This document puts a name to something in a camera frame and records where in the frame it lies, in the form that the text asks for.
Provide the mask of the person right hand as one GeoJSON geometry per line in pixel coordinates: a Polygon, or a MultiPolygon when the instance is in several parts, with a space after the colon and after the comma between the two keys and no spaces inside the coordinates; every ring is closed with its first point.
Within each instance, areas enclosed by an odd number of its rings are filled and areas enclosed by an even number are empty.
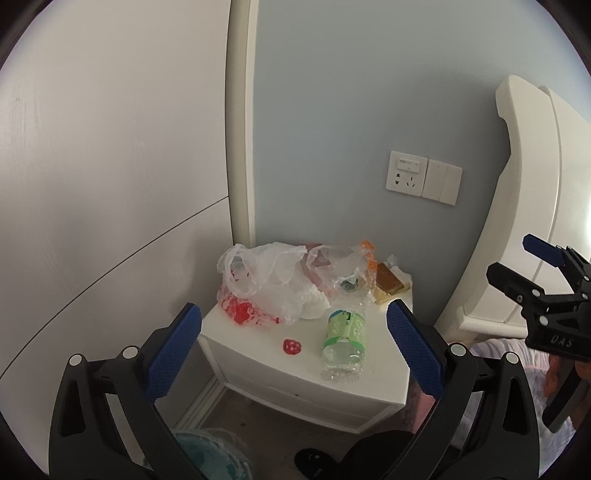
{"type": "Polygon", "coordinates": [[[544,395],[546,398],[550,398],[560,388],[560,372],[563,367],[563,359],[556,355],[549,356],[549,368],[546,372],[544,395]]]}

